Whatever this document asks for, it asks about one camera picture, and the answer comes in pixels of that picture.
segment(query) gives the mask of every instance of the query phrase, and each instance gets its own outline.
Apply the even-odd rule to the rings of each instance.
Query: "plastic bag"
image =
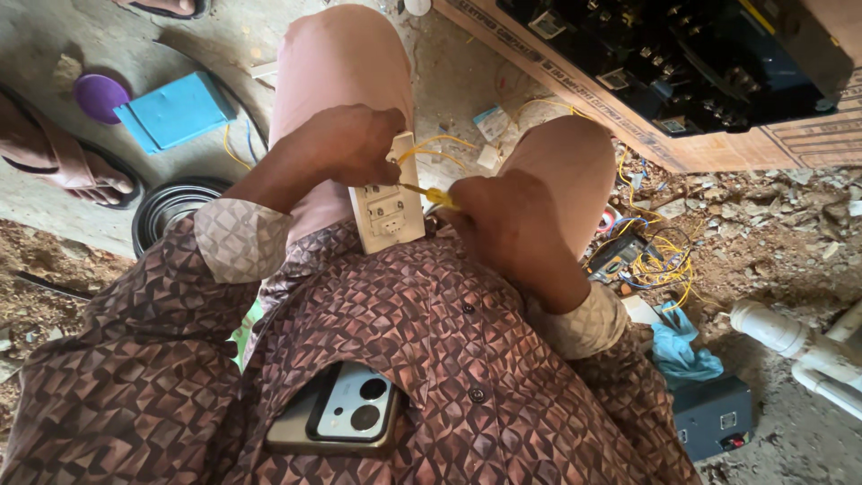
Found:
[[[676,305],[670,301],[661,306],[666,310]],[[709,350],[691,349],[691,341],[699,333],[682,310],[675,308],[668,312],[659,311],[665,324],[653,324],[653,362],[659,372],[667,379],[667,387],[674,390],[688,384],[688,381],[708,381],[724,372],[721,360]]]

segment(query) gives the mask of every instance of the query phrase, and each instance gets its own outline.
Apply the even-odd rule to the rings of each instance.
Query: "shirt cuff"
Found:
[[[281,268],[291,221],[247,200],[217,198],[195,213],[195,240],[216,283],[250,283]]]
[[[549,315],[531,299],[528,322],[554,352],[571,361],[610,349],[626,330],[628,314],[616,294],[593,281],[590,296],[566,315]]]

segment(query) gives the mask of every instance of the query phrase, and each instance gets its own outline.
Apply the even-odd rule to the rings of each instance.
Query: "white switch board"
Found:
[[[394,163],[413,146],[412,133],[396,136],[386,160]],[[419,185],[414,155],[401,165],[401,183]],[[416,192],[401,186],[351,187],[350,199],[367,255],[425,236],[422,201]]]

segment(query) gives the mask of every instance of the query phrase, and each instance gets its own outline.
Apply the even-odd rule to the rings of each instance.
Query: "pink pants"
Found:
[[[413,126],[410,62],[386,17],[340,5],[293,22],[278,51],[270,146],[316,112],[342,104],[398,108]],[[572,252],[584,253],[614,184],[614,149],[600,125],[560,117],[524,134],[501,173],[518,168],[543,180],[558,205]],[[347,188],[329,180],[294,207],[288,244],[353,217]]]

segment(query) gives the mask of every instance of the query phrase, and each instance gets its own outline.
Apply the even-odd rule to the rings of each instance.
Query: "patterned shirt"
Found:
[[[285,259],[289,225],[220,199],[170,228],[27,360],[2,483],[699,483],[611,291],[544,315],[453,232],[364,255],[345,222]],[[240,374],[227,340],[258,295]],[[271,453],[272,421],[342,361],[409,396],[395,451]]]

